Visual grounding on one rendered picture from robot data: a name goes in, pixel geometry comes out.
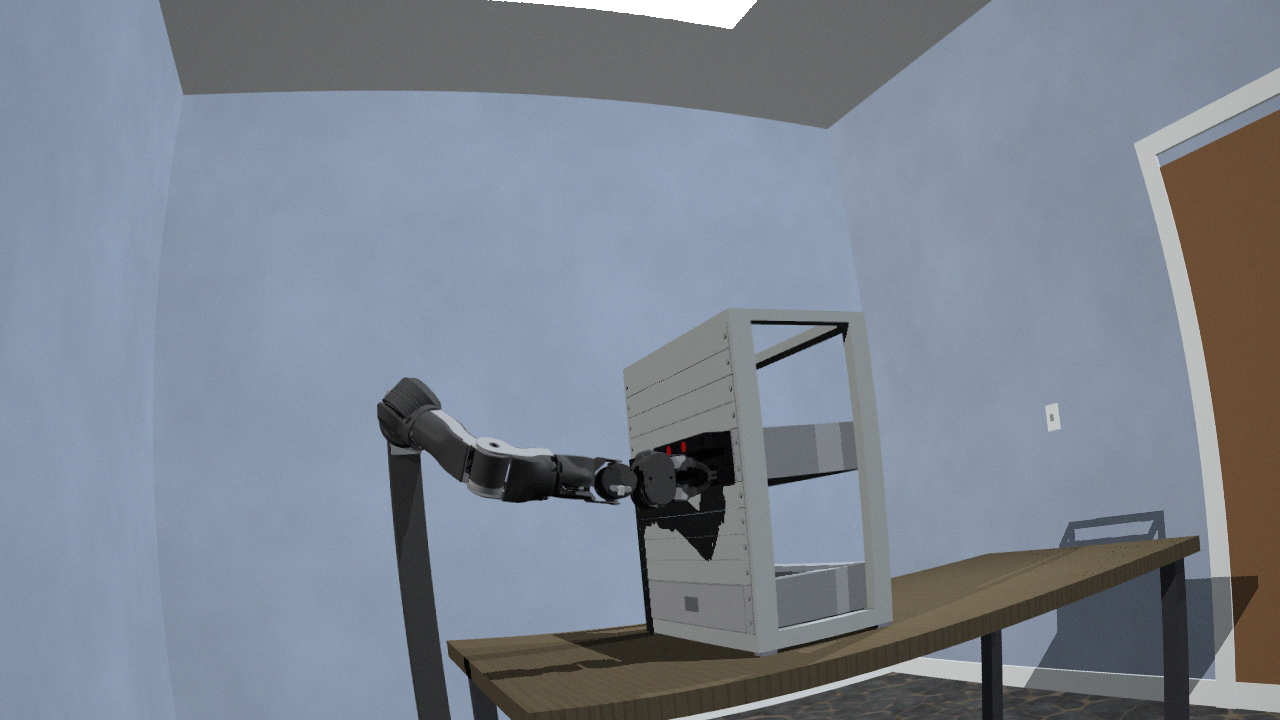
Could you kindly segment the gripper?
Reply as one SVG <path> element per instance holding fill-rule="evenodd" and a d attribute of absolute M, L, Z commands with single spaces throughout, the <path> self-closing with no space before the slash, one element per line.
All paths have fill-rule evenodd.
<path fill-rule="evenodd" d="M 717 471 L 710 471 L 704 464 L 684 454 L 667 455 L 645 450 L 635 456 L 631 469 L 637 484 L 630 497 L 639 509 L 658 509 L 672 502 L 687 501 L 717 480 Z M 698 473 L 696 488 L 676 484 L 675 473 L 687 470 Z"/>

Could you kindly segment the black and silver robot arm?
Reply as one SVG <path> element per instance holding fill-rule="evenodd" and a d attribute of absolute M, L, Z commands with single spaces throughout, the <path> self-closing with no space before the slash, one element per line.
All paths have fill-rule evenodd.
<path fill-rule="evenodd" d="M 403 378 L 387 391 L 378 404 L 378 420 L 392 456 L 426 450 L 451 477 L 484 498 L 524 503 L 557 497 L 620 505 L 618 498 L 632 495 L 637 484 L 634 470 L 620 459 L 553 455 L 549 448 L 518 448 L 495 438 L 476 438 L 442 411 L 436 395 L 417 378 Z M 605 501 L 598 501 L 590 486 Z"/>

